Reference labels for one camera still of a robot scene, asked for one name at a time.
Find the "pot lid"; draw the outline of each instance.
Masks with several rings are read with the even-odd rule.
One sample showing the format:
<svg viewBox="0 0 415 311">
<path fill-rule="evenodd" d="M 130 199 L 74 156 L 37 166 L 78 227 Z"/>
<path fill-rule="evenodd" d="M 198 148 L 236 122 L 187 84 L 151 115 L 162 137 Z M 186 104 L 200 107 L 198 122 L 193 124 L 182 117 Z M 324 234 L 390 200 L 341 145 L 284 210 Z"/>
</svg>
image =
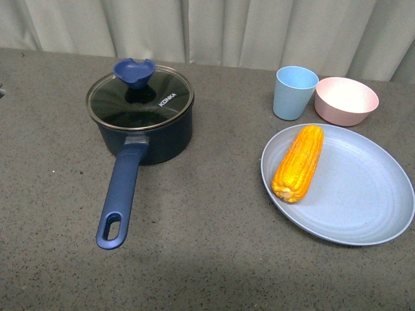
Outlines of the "pot lid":
<svg viewBox="0 0 415 311">
<path fill-rule="evenodd" d="M 95 82 L 86 97 L 92 119 L 116 130 L 143 131 L 183 115 L 194 99 L 189 81 L 174 69 L 160 65 L 154 68 L 147 84 L 139 89 L 113 73 Z"/>
</svg>

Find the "navy blue saucepan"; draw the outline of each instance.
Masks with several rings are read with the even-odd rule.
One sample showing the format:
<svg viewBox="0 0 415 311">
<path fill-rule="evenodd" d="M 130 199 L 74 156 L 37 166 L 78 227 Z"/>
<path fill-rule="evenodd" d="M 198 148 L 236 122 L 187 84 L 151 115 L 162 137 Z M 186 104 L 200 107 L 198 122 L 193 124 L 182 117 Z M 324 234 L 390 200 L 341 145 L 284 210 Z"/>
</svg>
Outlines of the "navy blue saucepan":
<svg viewBox="0 0 415 311">
<path fill-rule="evenodd" d="M 89 115 L 116 156 L 97 230 L 100 248 L 118 248 L 127 237 L 139 166 L 172 159 L 189 144 L 193 102 L 184 75 L 150 60 L 120 61 L 89 89 Z M 118 234 L 109 239 L 115 222 Z"/>
</svg>

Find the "cup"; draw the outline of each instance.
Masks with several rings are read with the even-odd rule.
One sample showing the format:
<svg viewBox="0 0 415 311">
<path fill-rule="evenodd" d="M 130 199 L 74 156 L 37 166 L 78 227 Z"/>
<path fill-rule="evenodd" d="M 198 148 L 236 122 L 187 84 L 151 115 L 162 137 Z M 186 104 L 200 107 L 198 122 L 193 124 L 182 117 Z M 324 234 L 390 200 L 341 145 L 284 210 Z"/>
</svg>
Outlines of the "cup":
<svg viewBox="0 0 415 311">
<path fill-rule="evenodd" d="M 298 119 L 317 84 L 317 75 L 307 68 L 288 66 L 279 69 L 274 93 L 275 115 L 286 121 Z"/>
</svg>

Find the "yellow corn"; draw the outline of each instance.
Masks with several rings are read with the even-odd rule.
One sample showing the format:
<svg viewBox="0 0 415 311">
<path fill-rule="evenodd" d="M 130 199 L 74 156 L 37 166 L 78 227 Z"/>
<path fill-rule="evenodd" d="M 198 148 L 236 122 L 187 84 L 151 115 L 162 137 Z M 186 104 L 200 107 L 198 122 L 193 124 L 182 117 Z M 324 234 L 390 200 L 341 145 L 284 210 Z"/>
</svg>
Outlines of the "yellow corn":
<svg viewBox="0 0 415 311">
<path fill-rule="evenodd" d="M 323 140 L 321 127 L 307 125 L 302 128 L 272 180 L 272 190 L 277 196 L 290 203 L 304 198 L 320 159 Z"/>
</svg>

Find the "pot handle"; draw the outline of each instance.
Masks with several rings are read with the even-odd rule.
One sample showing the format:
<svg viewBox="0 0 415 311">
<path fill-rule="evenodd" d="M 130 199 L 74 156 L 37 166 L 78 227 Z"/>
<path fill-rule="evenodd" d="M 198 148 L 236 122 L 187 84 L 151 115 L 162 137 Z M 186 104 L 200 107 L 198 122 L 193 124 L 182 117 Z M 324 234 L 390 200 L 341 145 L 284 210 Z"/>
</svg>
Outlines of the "pot handle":
<svg viewBox="0 0 415 311">
<path fill-rule="evenodd" d="M 118 248 L 127 238 L 138 168 L 148 146 L 147 137 L 127 137 L 117 154 L 96 236 L 97 244 L 102 249 Z M 118 235 L 108 240 L 114 222 L 119 222 Z"/>
</svg>

